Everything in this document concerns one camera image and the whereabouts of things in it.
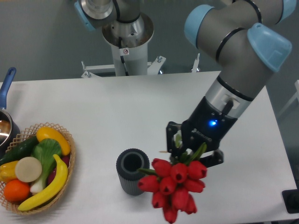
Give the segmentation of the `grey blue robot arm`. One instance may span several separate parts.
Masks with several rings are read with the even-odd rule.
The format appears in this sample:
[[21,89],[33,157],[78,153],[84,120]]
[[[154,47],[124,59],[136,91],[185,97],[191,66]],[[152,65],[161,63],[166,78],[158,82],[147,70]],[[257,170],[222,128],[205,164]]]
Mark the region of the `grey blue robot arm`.
[[[234,0],[217,10],[200,5],[190,12],[184,34],[222,66],[189,119],[166,128],[171,163],[199,160],[207,167],[223,162],[222,138],[278,72],[291,43],[270,29],[290,16],[294,0]],[[138,0],[78,0],[75,9],[88,30],[102,29],[117,76],[147,75],[151,19]]]

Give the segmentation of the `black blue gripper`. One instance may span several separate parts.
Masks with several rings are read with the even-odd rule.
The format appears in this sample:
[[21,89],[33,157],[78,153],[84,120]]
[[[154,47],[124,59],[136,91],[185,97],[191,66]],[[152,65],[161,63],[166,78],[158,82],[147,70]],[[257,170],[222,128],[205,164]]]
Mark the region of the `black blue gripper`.
[[204,97],[189,119],[182,124],[170,121],[166,127],[167,152],[173,158],[179,158],[182,153],[191,149],[197,151],[206,143],[207,151],[213,151],[209,156],[200,158],[200,162],[207,168],[224,162],[224,153],[218,149],[220,141],[237,121],[228,116],[233,107],[233,100],[229,99],[222,111],[213,108]]

